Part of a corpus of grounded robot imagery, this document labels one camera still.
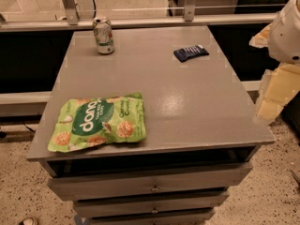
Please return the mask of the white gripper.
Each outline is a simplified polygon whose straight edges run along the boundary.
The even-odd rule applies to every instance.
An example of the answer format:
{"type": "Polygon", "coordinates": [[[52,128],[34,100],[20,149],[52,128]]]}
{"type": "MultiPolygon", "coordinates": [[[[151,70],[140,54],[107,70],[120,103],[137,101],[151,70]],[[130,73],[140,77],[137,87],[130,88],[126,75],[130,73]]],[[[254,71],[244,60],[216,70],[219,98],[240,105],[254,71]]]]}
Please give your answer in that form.
{"type": "Polygon", "coordinates": [[[289,0],[268,24],[251,38],[249,45],[267,48],[269,55],[282,62],[274,70],[262,75],[255,118],[261,123],[272,123],[284,107],[300,92],[300,0],[289,0]]]}

